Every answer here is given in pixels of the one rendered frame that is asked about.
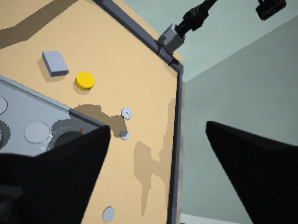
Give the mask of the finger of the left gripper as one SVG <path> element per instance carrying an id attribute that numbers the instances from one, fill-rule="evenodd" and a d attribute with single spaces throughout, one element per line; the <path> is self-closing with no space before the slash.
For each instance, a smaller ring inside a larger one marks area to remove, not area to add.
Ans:
<path id="1" fill-rule="evenodd" d="M 281 1 L 281 2 L 279 2 Z M 257 8 L 260 16 L 265 16 L 275 8 L 277 8 L 279 5 L 281 5 L 284 2 L 284 0 L 268 0 L 264 4 L 262 4 L 260 7 Z M 279 4 L 277 4 L 279 3 Z M 274 6 L 275 5 L 275 6 Z M 272 8 L 270 8 L 272 7 Z M 267 10 L 268 9 L 268 10 Z M 266 11 L 267 10 L 267 11 Z"/>

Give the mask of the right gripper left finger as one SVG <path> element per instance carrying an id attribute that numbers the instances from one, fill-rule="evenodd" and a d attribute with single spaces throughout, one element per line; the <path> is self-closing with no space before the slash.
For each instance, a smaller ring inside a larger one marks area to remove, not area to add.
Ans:
<path id="1" fill-rule="evenodd" d="M 0 194 L 31 224 L 81 224 L 106 158 L 109 125 L 39 155 L 0 153 Z"/>

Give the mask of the yellow short cylinder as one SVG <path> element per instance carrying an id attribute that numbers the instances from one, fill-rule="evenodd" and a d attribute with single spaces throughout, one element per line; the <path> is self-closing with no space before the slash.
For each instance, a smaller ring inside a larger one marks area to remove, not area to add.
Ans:
<path id="1" fill-rule="evenodd" d="M 90 90 L 95 83 L 93 76 L 87 72 L 80 72 L 75 78 L 75 85 L 84 91 Z"/>

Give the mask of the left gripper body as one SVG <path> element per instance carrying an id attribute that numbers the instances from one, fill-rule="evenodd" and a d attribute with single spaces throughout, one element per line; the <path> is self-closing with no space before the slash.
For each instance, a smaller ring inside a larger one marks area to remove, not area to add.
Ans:
<path id="1" fill-rule="evenodd" d="M 262 0 L 258 0 L 258 2 L 260 4 L 258 7 L 260 7 L 262 4 L 264 4 L 267 1 L 268 0 L 264 0 L 264 2 L 263 2 Z M 284 0 L 284 2 L 280 6 L 278 6 L 276 9 L 274 9 L 271 12 L 269 12 L 268 14 L 266 14 L 266 16 L 260 16 L 260 14 L 257 10 L 258 7 L 255 10 L 256 10 L 257 14 L 259 15 L 260 19 L 265 21 L 268 18 L 270 18 L 271 16 L 273 16 L 274 14 L 276 14 L 277 12 L 279 12 L 280 10 L 282 10 L 283 8 L 285 8 L 285 6 L 286 6 L 286 1 Z"/>

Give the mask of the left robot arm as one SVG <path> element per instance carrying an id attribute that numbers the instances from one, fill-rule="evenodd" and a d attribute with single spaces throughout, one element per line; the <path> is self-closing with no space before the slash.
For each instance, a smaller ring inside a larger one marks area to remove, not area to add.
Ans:
<path id="1" fill-rule="evenodd" d="M 183 39 L 184 35 L 190 29 L 195 31 L 200 28 L 204 23 L 204 20 L 209 15 L 208 10 L 215 4 L 216 1 L 217 0 L 205 0 L 202 4 L 196 6 L 194 9 L 192 8 L 189 10 L 188 13 L 183 16 L 184 20 L 178 26 L 175 26 L 174 30 L 177 32 L 177 34 Z"/>

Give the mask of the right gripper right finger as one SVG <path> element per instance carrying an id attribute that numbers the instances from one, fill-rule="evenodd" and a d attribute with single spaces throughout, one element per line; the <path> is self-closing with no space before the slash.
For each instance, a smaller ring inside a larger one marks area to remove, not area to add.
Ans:
<path id="1" fill-rule="evenodd" d="M 298 146 L 215 121 L 206 135 L 253 224 L 298 224 Z"/>

